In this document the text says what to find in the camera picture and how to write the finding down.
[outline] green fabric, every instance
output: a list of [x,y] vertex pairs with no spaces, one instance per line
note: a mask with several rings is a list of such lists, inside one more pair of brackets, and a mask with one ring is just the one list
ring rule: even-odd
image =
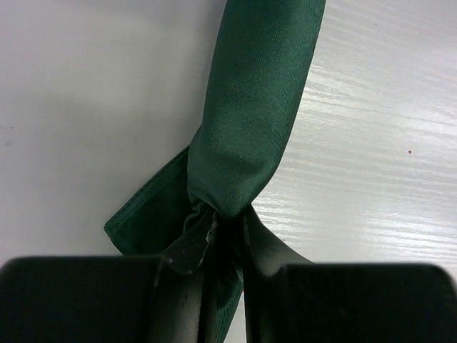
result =
[[[290,136],[325,0],[228,0],[216,42],[204,117],[189,148],[106,224],[124,254],[157,254],[204,210],[233,219],[273,176]],[[218,280],[217,340],[242,290],[240,262]]]

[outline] white background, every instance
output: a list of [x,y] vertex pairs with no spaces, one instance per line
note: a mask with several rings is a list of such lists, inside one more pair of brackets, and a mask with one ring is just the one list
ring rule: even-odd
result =
[[[105,221],[199,125],[223,10],[0,0],[0,263],[116,254]],[[457,2],[327,1],[255,205],[316,262],[424,261],[457,277]],[[241,306],[227,342],[244,335]]]

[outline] green cloth tube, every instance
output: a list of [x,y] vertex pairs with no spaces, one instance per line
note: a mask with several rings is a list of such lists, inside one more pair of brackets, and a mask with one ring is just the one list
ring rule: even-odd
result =
[[[106,223],[124,254],[158,254],[198,224],[251,204],[279,165],[298,111],[325,0],[228,0],[214,50],[204,116],[189,148]],[[242,292],[240,262],[219,270],[217,340]]]

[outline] black object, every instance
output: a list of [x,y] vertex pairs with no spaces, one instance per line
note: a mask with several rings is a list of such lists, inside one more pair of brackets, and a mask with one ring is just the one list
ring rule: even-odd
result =
[[248,342],[457,342],[452,279],[427,264],[311,264],[248,210]]
[[243,265],[248,342],[457,342],[456,292],[442,269],[312,264],[250,208],[222,225],[207,212],[159,256],[9,262],[0,343],[214,342],[227,251]]

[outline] fabric fold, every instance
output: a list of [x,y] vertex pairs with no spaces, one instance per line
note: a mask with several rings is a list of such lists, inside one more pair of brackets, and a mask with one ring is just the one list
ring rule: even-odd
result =
[[[277,169],[305,86],[325,0],[228,0],[206,90],[203,121],[170,161],[105,226],[123,254],[159,254],[199,225],[251,204]],[[243,287],[236,247],[221,259],[217,342]]]

